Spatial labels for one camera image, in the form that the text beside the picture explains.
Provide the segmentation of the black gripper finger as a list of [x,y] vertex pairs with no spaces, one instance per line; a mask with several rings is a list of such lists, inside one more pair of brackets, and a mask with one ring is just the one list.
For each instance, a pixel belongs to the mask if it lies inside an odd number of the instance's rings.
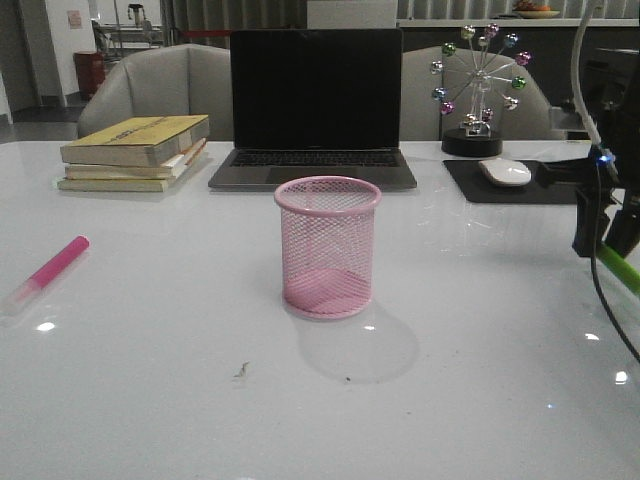
[[572,248],[579,257],[594,257],[609,226],[605,213],[609,192],[586,186],[576,189],[576,232]]
[[616,212],[605,244],[620,257],[626,258],[639,244],[639,191],[627,189],[622,208]]

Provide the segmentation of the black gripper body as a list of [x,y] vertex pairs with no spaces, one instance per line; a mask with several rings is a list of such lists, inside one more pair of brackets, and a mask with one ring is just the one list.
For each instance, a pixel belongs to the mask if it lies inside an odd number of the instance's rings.
[[543,187],[554,184],[620,188],[639,194],[639,64],[631,72],[587,68],[590,89],[581,89],[580,55],[571,57],[575,112],[591,146],[583,158],[546,163],[534,175]]

